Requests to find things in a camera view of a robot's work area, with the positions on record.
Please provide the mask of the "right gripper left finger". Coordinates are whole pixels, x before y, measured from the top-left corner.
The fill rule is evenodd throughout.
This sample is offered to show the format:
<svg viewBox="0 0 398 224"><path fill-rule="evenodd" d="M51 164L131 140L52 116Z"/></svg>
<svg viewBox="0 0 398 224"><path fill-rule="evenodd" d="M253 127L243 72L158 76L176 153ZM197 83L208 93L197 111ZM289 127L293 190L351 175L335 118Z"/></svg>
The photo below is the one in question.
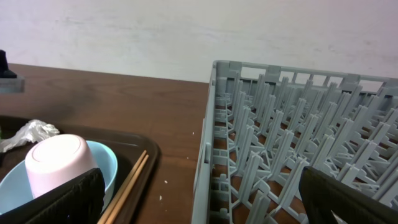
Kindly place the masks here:
<svg viewBox="0 0 398 224"><path fill-rule="evenodd" d="M105 182L99 168L1 215L1 224L97 223L104 205Z"/></svg>

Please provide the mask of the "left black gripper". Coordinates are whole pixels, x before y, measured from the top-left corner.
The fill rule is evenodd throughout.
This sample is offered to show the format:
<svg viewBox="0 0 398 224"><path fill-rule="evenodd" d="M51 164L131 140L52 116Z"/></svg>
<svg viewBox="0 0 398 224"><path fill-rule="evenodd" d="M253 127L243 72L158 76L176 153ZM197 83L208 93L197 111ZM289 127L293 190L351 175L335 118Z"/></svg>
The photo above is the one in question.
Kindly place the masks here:
<svg viewBox="0 0 398 224"><path fill-rule="evenodd" d="M1 50L1 93L23 93L25 78L14 73L8 66L6 52Z"/></svg>

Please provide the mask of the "white tissue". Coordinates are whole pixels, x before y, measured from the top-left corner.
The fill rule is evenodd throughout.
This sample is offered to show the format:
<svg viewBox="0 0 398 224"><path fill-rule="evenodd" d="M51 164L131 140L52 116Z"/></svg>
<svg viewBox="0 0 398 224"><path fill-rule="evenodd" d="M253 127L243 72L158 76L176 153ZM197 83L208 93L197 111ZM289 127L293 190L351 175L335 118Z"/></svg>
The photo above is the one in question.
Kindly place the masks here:
<svg viewBox="0 0 398 224"><path fill-rule="evenodd" d="M33 119L21 127L13 137L1 140L1 152L10 151L28 142L41 142L59 134L60 131L54 125Z"/></svg>

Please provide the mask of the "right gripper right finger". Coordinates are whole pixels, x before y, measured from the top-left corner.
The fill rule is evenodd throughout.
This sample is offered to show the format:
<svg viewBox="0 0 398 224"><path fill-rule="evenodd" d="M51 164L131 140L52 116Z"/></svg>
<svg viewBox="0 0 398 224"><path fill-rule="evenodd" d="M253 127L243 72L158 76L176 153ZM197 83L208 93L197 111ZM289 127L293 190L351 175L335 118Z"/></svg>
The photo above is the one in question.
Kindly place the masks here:
<svg viewBox="0 0 398 224"><path fill-rule="evenodd" d="M304 167L299 192L310 223L397 224L397 211L332 179L313 167Z"/></svg>

